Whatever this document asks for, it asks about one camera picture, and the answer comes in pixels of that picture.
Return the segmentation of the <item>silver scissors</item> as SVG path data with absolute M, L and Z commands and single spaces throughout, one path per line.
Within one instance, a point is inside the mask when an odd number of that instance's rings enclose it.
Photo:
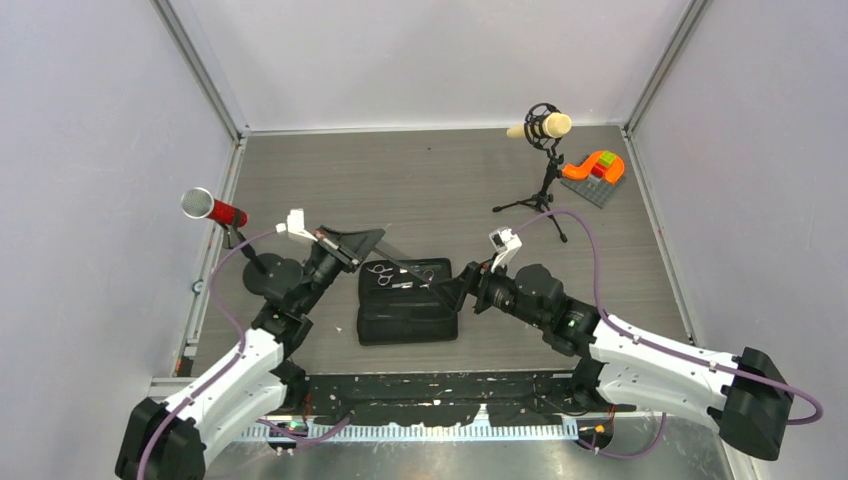
M 378 263 L 368 267 L 366 271 L 374 276 L 375 283 L 379 287 L 411 288 L 414 284 L 408 271 L 400 267 Z
M 424 268 L 415 271 L 416 274 L 416 283 L 415 286 L 417 288 L 426 288 L 428 289 L 435 279 L 436 270 L 434 268 Z

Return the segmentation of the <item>black comb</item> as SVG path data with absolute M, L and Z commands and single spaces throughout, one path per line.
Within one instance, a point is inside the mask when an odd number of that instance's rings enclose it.
M 420 270 L 420 268 L 415 267 L 411 264 L 412 257 L 405 252 L 401 251 L 399 248 L 383 239 L 376 243 L 376 245 L 372 248 L 372 252 L 387 260 L 389 263 L 395 265 L 396 267 L 400 267 L 406 269 L 408 273 L 416 278 L 415 271 Z

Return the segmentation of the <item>black zip tool case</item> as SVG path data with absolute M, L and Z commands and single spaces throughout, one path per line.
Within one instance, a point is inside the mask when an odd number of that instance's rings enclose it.
M 458 314 L 447 308 L 429 288 L 417 288 L 416 278 L 411 288 L 379 287 L 366 269 L 382 263 L 396 267 L 387 260 L 374 260 L 362 266 L 358 282 L 359 307 L 356 329 L 363 346 L 398 345 L 453 341 L 459 336 Z M 411 260 L 420 269 L 434 268 L 434 280 L 452 277 L 447 258 Z

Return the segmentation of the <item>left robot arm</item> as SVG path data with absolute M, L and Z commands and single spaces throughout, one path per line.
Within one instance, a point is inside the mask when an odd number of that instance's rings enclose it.
M 257 286 L 265 303 L 236 345 L 203 375 L 164 400 L 132 410 L 115 465 L 120 479 L 202 479 L 221 451 L 266 414 L 298 412 L 307 398 L 304 370 L 289 359 L 308 335 L 308 315 L 342 272 L 355 272 L 376 249 L 381 228 L 310 233 L 279 224 L 277 234 L 310 246 L 304 261 L 276 254 Z

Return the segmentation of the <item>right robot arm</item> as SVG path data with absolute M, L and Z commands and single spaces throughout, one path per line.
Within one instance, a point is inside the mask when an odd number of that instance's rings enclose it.
M 470 263 L 429 289 L 454 311 L 473 296 L 475 312 L 494 307 L 540 330 L 554 351 L 578 358 L 570 392 L 584 410 L 647 408 L 704 426 L 751 457 L 779 457 L 794 396 L 780 389 L 783 375 L 760 350 L 701 349 L 602 315 L 567 295 L 540 264 L 509 276 L 502 267 Z

